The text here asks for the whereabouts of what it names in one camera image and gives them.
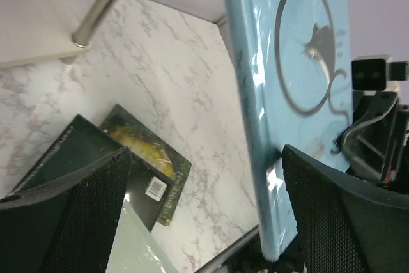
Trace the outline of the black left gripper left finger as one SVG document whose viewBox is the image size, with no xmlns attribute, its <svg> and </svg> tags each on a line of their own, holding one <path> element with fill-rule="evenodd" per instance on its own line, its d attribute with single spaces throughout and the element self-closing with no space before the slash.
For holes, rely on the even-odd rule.
<svg viewBox="0 0 409 273">
<path fill-rule="evenodd" d="M 105 272 L 132 153 L 1 200 L 1 272 Z"/>
</svg>

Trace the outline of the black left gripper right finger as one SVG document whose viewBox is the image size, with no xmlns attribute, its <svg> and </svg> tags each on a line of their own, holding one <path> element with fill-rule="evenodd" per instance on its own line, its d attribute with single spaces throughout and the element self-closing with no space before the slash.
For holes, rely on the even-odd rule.
<svg viewBox="0 0 409 273">
<path fill-rule="evenodd" d="M 331 168 L 291 145 L 284 180 L 308 272 L 408 272 L 408 196 Z"/>
</svg>

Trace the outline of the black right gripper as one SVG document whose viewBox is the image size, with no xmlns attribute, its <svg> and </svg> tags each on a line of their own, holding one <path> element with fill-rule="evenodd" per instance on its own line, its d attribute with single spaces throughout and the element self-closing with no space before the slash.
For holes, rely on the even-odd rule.
<svg viewBox="0 0 409 273">
<path fill-rule="evenodd" d="M 408 105 L 397 93 L 354 90 L 353 123 L 343 133 L 341 149 L 356 177 L 408 194 Z"/>
</svg>

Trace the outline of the light blue Hemingway book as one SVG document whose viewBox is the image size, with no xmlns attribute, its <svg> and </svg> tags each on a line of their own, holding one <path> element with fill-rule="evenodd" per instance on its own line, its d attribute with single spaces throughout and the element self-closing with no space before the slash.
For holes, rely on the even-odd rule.
<svg viewBox="0 0 409 273">
<path fill-rule="evenodd" d="M 283 175 L 287 144 L 339 171 L 352 124 L 348 0 L 224 0 L 261 250 L 276 261 L 297 235 Z"/>
</svg>

